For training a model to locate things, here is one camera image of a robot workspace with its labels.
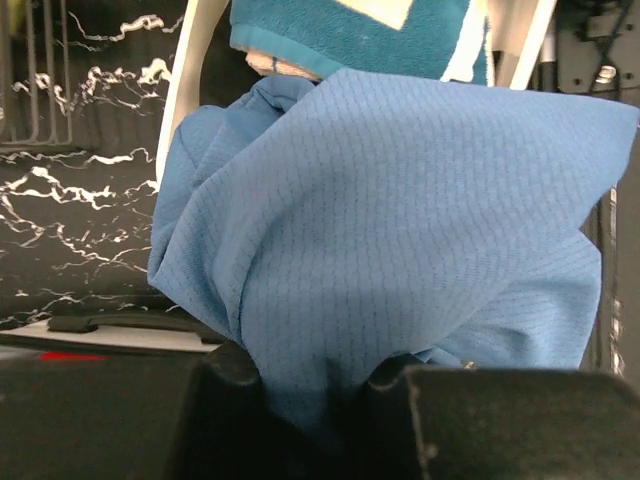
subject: teal towel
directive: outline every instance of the teal towel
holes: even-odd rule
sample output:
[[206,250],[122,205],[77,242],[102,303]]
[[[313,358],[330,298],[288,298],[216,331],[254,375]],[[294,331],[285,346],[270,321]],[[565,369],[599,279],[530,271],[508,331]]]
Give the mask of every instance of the teal towel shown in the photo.
[[231,46],[259,50],[320,78],[350,67],[493,84],[486,0],[397,5],[407,2],[408,16],[396,30],[336,0],[233,0]]

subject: blue fabric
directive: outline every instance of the blue fabric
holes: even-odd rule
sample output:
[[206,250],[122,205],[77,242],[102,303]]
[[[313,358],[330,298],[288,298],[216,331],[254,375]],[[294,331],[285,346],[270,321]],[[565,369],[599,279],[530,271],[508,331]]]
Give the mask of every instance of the blue fabric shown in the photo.
[[[260,50],[327,78],[342,67],[439,79],[456,46],[465,52],[454,80],[487,84],[486,12],[476,0],[415,0],[397,31],[334,0],[233,0],[231,46]],[[479,35],[468,19],[479,15]]]
[[271,408],[325,445],[333,402],[396,354],[576,368],[600,293],[579,227],[638,118],[346,69],[265,78],[178,128],[149,282],[244,346]]

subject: black marble pattern surface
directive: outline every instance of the black marble pattern surface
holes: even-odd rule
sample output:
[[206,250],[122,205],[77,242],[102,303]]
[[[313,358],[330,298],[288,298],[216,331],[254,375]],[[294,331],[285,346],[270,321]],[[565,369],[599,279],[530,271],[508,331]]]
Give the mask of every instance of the black marble pattern surface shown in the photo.
[[[154,155],[186,0],[70,1],[74,143],[0,156],[0,329],[57,313],[175,308],[148,286]],[[257,76],[216,30],[202,101],[226,105]],[[19,54],[13,85],[28,101]],[[46,75],[37,78],[46,90]]]

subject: red stripe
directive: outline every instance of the red stripe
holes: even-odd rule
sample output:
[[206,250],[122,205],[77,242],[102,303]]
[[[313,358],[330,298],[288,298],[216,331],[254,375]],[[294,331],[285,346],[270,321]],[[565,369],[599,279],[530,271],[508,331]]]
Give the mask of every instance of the red stripe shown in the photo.
[[103,357],[101,355],[77,355],[73,353],[56,353],[56,352],[47,352],[40,355],[40,360],[44,362],[50,361],[75,361],[75,362],[91,362],[96,360],[106,360],[107,357]]

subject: towel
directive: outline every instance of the towel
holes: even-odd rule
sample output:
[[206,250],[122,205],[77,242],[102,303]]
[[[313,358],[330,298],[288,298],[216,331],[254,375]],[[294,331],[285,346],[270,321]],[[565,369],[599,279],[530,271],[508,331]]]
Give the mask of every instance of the towel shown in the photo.
[[234,0],[231,26],[263,75],[350,67],[493,85],[487,0]]

